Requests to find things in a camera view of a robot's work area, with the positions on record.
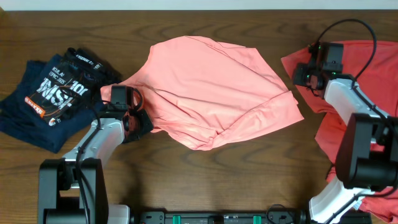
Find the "light pink t-shirt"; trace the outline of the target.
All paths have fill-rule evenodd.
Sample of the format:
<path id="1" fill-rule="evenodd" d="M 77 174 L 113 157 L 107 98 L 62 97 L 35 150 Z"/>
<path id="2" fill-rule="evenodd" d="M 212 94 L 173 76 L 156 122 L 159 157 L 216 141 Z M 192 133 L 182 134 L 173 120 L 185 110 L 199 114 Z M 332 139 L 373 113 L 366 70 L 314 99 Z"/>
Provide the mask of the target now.
<path id="1" fill-rule="evenodd" d="M 292 92 L 257 49 L 207 37 L 153 45 L 124 85 L 143 96 L 154 131 L 192 150 L 247 141 L 303 120 Z"/>

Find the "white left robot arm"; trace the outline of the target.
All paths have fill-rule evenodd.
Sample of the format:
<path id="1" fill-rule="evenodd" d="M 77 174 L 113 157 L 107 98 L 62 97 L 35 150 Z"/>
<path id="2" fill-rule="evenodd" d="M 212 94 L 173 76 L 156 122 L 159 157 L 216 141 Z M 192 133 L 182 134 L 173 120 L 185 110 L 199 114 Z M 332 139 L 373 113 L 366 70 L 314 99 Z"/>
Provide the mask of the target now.
<path id="1" fill-rule="evenodd" d="M 119 145 L 138 141 L 153 128 L 144 109 L 108 104 L 70 152 L 40 165 L 38 224 L 133 223 L 127 205 L 109 204 L 103 169 Z"/>

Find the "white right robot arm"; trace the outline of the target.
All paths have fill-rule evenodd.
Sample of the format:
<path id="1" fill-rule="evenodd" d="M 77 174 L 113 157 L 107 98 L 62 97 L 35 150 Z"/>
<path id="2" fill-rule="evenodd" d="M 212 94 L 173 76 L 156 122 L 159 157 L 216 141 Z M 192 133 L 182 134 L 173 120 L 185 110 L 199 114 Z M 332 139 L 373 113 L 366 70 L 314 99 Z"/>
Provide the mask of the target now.
<path id="1" fill-rule="evenodd" d="M 300 63 L 293 83 L 334 107 L 346 124 L 333 180 L 309 202 L 317 223 L 338 223 L 365 197 L 386 197 L 397 190 L 397 118 L 380 110 L 341 66 L 322 70 Z"/>

